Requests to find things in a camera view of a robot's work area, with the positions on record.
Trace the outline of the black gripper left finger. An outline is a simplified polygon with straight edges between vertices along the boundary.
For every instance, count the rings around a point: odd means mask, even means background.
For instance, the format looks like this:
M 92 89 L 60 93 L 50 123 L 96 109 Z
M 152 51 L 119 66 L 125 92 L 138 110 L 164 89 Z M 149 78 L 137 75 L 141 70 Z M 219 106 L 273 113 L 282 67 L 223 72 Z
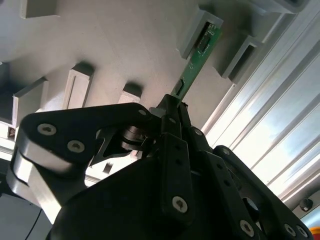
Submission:
M 53 224 L 89 214 L 132 215 L 138 207 L 189 222 L 194 200 L 180 102 L 167 94 L 157 109 L 154 115 L 138 103 L 122 103 L 27 115 L 10 164 L 10 188 L 40 206 Z M 85 185 L 89 166 L 133 150 L 141 159 Z

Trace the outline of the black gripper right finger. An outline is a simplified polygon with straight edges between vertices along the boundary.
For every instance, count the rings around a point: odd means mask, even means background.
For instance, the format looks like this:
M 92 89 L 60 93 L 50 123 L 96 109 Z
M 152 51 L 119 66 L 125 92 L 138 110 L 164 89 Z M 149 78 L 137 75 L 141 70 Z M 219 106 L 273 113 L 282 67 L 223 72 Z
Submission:
M 200 173 L 213 211 L 214 237 L 221 240 L 312 240 L 303 222 L 227 147 L 211 148 L 191 125 L 188 106 L 179 119 L 192 170 Z

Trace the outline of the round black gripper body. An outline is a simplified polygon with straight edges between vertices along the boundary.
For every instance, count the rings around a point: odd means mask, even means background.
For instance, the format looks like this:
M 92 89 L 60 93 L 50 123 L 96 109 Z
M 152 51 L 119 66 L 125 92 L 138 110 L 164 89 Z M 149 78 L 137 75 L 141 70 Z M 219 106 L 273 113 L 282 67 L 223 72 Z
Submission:
M 64 206 L 51 240 L 221 240 L 199 172 L 174 157 L 136 162 Z

